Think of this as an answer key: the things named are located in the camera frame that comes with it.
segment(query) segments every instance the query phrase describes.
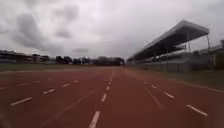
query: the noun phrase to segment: grandstand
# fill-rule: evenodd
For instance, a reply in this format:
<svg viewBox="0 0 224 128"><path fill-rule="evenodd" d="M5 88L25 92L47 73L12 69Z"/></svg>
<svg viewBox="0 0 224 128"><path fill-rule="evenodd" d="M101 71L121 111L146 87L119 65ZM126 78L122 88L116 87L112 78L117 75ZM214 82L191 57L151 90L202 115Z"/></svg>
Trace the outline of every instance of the grandstand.
<svg viewBox="0 0 224 128"><path fill-rule="evenodd" d="M187 53L186 43L206 36L209 48L208 34L209 29L183 20L128 58L127 65L167 72L189 72L194 69L194 64L208 60L198 61L193 53Z"/></svg>

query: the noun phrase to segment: lane marking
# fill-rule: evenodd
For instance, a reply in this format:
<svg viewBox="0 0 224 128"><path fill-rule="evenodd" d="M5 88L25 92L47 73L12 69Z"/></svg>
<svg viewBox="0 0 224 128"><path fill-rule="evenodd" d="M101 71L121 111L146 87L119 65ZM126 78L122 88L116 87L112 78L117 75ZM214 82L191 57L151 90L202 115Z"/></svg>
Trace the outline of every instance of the lane marking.
<svg viewBox="0 0 224 128"><path fill-rule="evenodd" d="M67 108L65 108L63 111L55 114L52 118L50 118L49 120L45 121L44 123L41 124L41 127L46 127L47 125L49 125L50 123L52 123L53 121L57 120L59 117L61 117L64 113L66 113L67 111L69 111L70 109L72 109L73 107L75 107L78 103L80 103L81 101L83 101L84 99L87 98L87 96L83 96L80 99L78 99L77 101L75 101L74 103L72 103L71 105L69 105Z"/></svg>
<svg viewBox="0 0 224 128"><path fill-rule="evenodd" d="M101 102L104 102L106 100L106 98L107 98L107 94L103 94L103 97L101 99Z"/></svg>
<svg viewBox="0 0 224 128"><path fill-rule="evenodd" d="M49 90L48 92L53 92L55 89L51 89L51 90Z"/></svg>
<svg viewBox="0 0 224 128"><path fill-rule="evenodd" d="M195 108L194 106L192 106L192 105L186 105L188 108L190 108L190 109L192 109L192 110L194 110L194 111L196 111L196 112L198 112L199 114L201 114L201 115L203 115L203 116L208 116L208 114L207 113L205 113L205 112L203 112L203 111L201 111L201 110L199 110L199 109L197 109L197 108Z"/></svg>
<svg viewBox="0 0 224 128"><path fill-rule="evenodd" d="M62 85L61 87L66 87L66 86L68 86L69 84L64 84L64 85Z"/></svg>
<svg viewBox="0 0 224 128"><path fill-rule="evenodd" d="M173 96L173 95L171 95L171 94L169 94L169 93L167 93L167 92L164 92L164 94L167 95L168 97L174 99L174 96Z"/></svg>
<svg viewBox="0 0 224 128"><path fill-rule="evenodd" d="M193 86L193 87L202 88L202 89L207 89L207 90L214 91L214 92L224 93L223 90L218 90L218 89L209 88L209 87L203 87L203 86L200 86L200 85L196 85L196 84L191 84L191 83L183 82L183 81L180 81L180 80L177 80L177 79L171 79L171 80L173 80L173 81L175 81L175 82L178 82L178 83L181 83L181 84L184 84L184 85L188 85L188 86Z"/></svg>
<svg viewBox="0 0 224 128"><path fill-rule="evenodd" d="M144 88L145 88L145 90L146 90L146 92L148 92L148 94L154 99L154 101L159 105L159 107L161 108L161 109L164 109L164 106L156 99L156 97L154 97L153 95L152 95L152 93L144 86Z"/></svg>
<svg viewBox="0 0 224 128"><path fill-rule="evenodd" d="M15 106L15 105L17 105L17 104L24 103L24 102L29 101L29 100L31 100L31 99L32 99L32 97L28 97L28 98L22 99L22 100L20 100L20 101L11 103L10 105L11 105L11 106Z"/></svg>
<svg viewBox="0 0 224 128"><path fill-rule="evenodd" d="M41 81L35 81L36 83L41 83Z"/></svg>
<svg viewBox="0 0 224 128"><path fill-rule="evenodd" d="M7 88L9 88L9 87L0 87L0 90L7 89Z"/></svg>
<svg viewBox="0 0 224 128"><path fill-rule="evenodd" d="M99 117L100 117L100 111L96 111L94 116L93 116L93 119L89 125L89 128L96 128L96 124L99 120Z"/></svg>
<svg viewBox="0 0 224 128"><path fill-rule="evenodd" d="M43 92L43 94L51 93L51 92L53 92L54 90L55 90L55 89L47 90L47 91Z"/></svg>
<svg viewBox="0 0 224 128"><path fill-rule="evenodd" d="M107 89L106 89L107 91L109 91L110 90L110 87L109 86L107 86Z"/></svg>
<svg viewBox="0 0 224 128"><path fill-rule="evenodd" d="M156 86L153 86L153 85L151 85L151 86L152 86L152 88L157 89L157 87L156 87Z"/></svg>
<svg viewBox="0 0 224 128"><path fill-rule="evenodd" d="M28 85L28 84L18 84L18 86L24 86L24 85Z"/></svg>
<svg viewBox="0 0 224 128"><path fill-rule="evenodd" d="M74 81L74 83L78 83L78 82L79 82L79 80Z"/></svg>

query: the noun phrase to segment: grass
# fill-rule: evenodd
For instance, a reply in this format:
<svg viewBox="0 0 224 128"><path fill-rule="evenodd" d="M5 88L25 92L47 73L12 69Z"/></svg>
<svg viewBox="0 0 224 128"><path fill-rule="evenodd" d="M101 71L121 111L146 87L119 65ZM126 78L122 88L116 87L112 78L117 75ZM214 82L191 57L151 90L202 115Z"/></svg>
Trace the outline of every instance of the grass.
<svg viewBox="0 0 224 128"><path fill-rule="evenodd" d="M190 73L159 73L188 83L224 90L224 71L197 71Z"/></svg>
<svg viewBox="0 0 224 128"><path fill-rule="evenodd" d="M32 71L32 70L60 70L60 69L77 69L90 66L76 65L59 65L59 64L0 64L0 72L2 71Z"/></svg>

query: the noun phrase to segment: cloudy sky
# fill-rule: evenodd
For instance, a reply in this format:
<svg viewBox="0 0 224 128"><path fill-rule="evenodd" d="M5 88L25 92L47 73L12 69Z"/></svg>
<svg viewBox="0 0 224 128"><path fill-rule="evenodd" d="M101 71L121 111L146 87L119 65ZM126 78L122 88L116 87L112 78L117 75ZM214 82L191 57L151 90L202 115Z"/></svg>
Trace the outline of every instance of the cloudy sky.
<svg viewBox="0 0 224 128"><path fill-rule="evenodd" d="M223 7L223 0L0 0L0 49L127 58L183 19L209 28L217 45Z"/></svg>

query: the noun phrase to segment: running track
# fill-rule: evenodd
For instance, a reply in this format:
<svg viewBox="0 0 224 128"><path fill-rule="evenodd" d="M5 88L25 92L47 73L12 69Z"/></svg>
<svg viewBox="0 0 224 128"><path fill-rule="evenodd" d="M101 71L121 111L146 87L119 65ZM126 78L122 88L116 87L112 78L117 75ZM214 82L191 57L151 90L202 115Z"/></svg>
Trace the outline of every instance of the running track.
<svg viewBox="0 0 224 128"><path fill-rule="evenodd" d="M0 128L223 128L224 92L108 67L0 73Z"/></svg>

